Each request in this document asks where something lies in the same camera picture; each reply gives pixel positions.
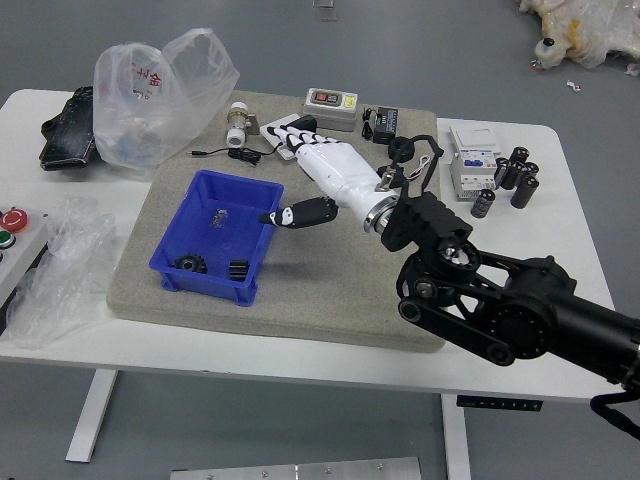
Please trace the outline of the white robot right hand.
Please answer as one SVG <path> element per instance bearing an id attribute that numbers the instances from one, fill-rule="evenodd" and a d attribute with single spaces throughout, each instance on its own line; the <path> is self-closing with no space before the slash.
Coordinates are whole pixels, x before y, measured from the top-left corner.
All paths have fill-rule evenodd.
<path id="1" fill-rule="evenodd" d="M 259 217 L 261 223 L 306 228 L 334 220 L 343 206 L 366 232 L 384 231 L 399 196 L 378 189 L 380 177 L 350 144 L 292 126 L 269 127 L 267 132 L 287 146 L 324 195 L 265 213 Z"/>

